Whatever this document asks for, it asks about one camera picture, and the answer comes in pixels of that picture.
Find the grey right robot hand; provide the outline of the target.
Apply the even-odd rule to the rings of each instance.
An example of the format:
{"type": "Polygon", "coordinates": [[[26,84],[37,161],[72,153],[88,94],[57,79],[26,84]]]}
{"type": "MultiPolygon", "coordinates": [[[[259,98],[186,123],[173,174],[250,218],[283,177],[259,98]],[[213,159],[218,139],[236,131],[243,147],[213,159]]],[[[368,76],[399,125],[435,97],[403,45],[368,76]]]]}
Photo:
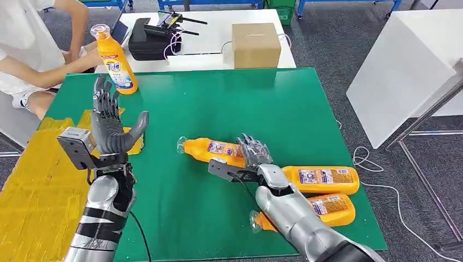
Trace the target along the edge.
{"type": "Polygon", "coordinates": [[[236,137],[241,154],[245,159],[245,167],[257,171],[262,164],[273,164],[267,145],[250,135],[242,133],[236,137]]]}

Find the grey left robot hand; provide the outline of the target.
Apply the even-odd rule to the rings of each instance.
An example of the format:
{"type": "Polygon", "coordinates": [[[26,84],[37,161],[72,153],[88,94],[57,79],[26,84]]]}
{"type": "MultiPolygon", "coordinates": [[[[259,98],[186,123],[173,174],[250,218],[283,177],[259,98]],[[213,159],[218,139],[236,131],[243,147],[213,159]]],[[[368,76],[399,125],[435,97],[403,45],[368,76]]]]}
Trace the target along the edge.
{"type": "Polygon", "coordinates": [[[100,154],[127,153],[149,125],[149,112],[142,111],[129,132],[124,132],[120,119],[119,92],[110,92],[112,83],[98,75],[94,83],[91,132],[100,154]]]}

